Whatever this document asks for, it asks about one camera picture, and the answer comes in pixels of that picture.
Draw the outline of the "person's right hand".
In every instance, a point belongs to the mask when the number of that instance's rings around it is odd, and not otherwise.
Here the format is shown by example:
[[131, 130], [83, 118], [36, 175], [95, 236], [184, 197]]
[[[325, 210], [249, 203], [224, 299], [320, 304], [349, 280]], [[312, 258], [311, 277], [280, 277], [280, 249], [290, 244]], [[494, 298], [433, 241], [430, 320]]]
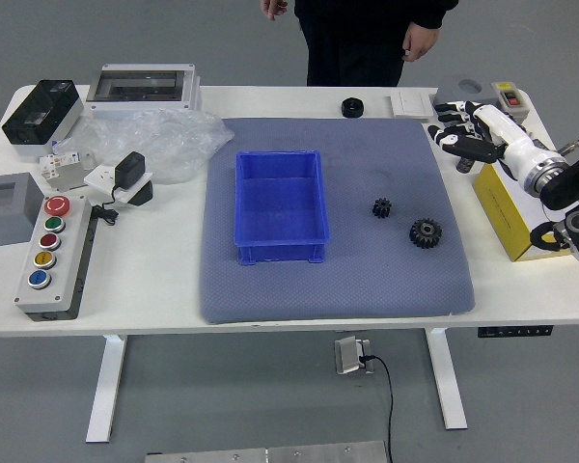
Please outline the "person's right hand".
[[261, 0], [261, 11], [267, 19], [275, 21], [276, 17], [285, 14], [288, 10], [286, 0]]

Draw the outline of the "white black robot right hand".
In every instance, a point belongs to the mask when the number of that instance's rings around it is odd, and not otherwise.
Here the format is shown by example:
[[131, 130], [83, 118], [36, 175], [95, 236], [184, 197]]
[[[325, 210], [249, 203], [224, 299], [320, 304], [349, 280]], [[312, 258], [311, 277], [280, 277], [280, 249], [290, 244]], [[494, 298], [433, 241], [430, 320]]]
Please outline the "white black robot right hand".
[[443, 151], [485, 164], [501, 163], [522, 189], [537, 197], [565, 168], [558, 153], [542, 149], [510, 116], [490, 104], [454, 101], [434, 107], [442, 127], [427, 132]]

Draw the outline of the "person's left hand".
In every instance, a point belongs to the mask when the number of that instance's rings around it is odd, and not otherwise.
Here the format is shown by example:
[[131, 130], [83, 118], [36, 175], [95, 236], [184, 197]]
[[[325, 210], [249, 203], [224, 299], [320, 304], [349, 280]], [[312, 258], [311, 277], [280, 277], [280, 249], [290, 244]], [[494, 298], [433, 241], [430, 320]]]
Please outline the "person's left hand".
[[416, 62], [426, 55], [438, 41], [439, 29], [428, 29], [411, 22], [405, 32], [402, 49], [405, 62]]

